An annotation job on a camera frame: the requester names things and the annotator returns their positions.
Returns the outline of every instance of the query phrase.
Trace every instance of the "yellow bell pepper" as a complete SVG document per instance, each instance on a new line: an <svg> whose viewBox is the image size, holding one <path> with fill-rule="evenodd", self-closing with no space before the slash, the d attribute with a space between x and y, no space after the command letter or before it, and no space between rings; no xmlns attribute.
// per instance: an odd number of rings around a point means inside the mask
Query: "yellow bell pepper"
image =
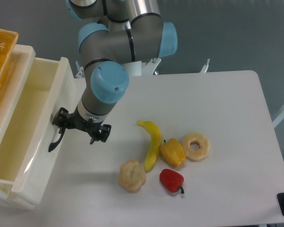
<svg viewBox="0 0 284 227"><path fill-rule="evenodd" d="M174 167L178 167L185 162L186 154L179 141L175 138L171 138L168 142L164 143L160 147L160 152L166 162Z"/></svg>
<svg viewBox="0 0 284 227"><path fill-rule="evenodd" d="M158 126L151 121L137 121L137 125L144 127L151 135L151 147L144 162L144 169L149 172L154 167L160 153L161 132Z"/></svg>

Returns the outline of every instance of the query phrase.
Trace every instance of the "metal bracket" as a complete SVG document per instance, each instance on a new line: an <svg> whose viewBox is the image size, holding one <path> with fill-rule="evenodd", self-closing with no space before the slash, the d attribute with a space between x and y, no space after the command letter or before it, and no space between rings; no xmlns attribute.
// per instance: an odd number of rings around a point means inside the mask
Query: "metal bracket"
<svg viewBox="0 0 284 227"><path fill-rule="evenodd" d="M161 62L161 58L153 58L148 63L142 63L142 76L158 75L156 68Z"/></svg>
<svg viewBox="0 0 284 227"><path fill-rule="evenodd" d="M80 67L78 61L76 61L76 65L77 65L78 73L75 75L75 78L77 78L77 79L84 78L85 77L85 75L84 75L84 68Z"/></svg>

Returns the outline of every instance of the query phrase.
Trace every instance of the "pepper stem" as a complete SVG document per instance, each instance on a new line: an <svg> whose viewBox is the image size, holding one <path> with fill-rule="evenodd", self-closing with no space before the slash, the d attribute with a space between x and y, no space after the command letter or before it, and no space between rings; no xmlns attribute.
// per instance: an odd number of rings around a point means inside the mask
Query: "pepper stem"
<svg viewBox="0 0 284 227"><path fill-rule="evenodd" d="M181 189L181 194L184 194L184 189L182 188L182 186L180 186Z"/></svg>

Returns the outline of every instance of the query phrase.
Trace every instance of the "toy bell pepper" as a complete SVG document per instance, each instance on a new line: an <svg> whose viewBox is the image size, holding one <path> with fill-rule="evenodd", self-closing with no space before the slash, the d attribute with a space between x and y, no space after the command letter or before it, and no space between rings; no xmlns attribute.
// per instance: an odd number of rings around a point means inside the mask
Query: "toy bell pepper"
<svg viewBox="0 0 284 227"><path fill-rule="evenodd" d="M182 165L186 160L186 154L182 148L182 145L175 138L171 138L169 141L164 143L160 147L160 152L167 163L174 167Z"/></svg>
<svg viewBox="0 0 284 227"><path fill-rule="evenodd" d="M163 169L160 173L160 182L170 192L177 192L179 189L181 189L181 193L184 194L184 189L182 188L184 177L176 171L171 169Z"/></svg>

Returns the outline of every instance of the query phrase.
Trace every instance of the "toy donut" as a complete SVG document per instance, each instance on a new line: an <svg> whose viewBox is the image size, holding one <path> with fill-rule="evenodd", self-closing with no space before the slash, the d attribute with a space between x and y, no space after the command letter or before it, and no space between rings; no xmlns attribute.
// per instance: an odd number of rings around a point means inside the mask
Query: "toy donut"
<svg viewBox="0 0 284 227"><path fill-rule="evenodd" d="M192 143L196 143L199 146L199 150L190 148ZM193 161L200 161L206 158L209 154L210 143L209 140L202 134L197 132L191 132L187 134L182 140L182 148L186 153L186 157Z"/></svg>

